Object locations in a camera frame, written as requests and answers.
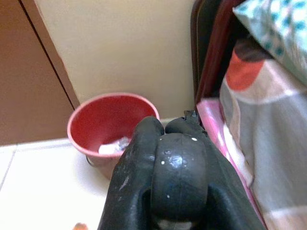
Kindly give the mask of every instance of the white tile floor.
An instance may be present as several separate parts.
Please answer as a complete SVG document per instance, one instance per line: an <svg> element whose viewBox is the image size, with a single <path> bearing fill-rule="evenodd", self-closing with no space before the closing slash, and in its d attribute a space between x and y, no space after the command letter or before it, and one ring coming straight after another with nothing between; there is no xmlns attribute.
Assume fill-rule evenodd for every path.
<svg viewBox="0 0 307 230"><path fill-rule="evenodd" d="M95 230L109 185L67 139L0 147L0 182L0 230Z"/></svg>

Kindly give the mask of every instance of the bed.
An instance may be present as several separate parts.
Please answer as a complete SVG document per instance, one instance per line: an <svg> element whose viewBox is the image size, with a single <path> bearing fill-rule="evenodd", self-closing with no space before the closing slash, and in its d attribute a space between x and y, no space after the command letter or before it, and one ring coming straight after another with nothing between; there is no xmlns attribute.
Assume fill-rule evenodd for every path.
<svg viewBox="0 0 307 230"><path fill-rule="evenodd" d="M307 225L306 25L302 0L197 0L191 14L202 125L269 230Z"/></svg>

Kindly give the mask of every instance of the beige wall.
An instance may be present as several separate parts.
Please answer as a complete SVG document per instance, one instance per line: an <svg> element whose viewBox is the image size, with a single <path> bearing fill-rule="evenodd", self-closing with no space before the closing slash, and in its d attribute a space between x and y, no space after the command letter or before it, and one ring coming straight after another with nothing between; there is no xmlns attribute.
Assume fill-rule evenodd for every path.
<svg viewBox="0 0 307 230"><path fill-rule="evenodd" d="M133 92L161 118L193 108L193 0L35 0L80 102Z"/></svg>

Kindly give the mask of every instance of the white tissue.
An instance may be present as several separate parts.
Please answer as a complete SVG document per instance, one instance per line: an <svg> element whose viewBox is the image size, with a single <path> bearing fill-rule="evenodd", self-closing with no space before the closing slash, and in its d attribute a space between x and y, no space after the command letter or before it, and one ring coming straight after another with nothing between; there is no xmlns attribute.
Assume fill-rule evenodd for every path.
<svg viewBox="0 0 307 230"><path fill-rule="evenodd" d="M98 153L101 155L111 155L119 151L123 151L130 143L128 137L123 137L110 144L101 145Z"/></svg>

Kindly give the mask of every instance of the wooden cabinet door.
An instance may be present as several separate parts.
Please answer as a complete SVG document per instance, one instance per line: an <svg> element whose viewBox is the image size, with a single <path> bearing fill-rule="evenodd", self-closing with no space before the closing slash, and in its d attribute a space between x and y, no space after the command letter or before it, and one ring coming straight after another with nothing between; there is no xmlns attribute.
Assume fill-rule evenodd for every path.
<svg viewBox="0 0 307 230"><path fill-rule="evenodd" d="M18 0L0 1L0 145L66 136L73 107Z"/></svg>

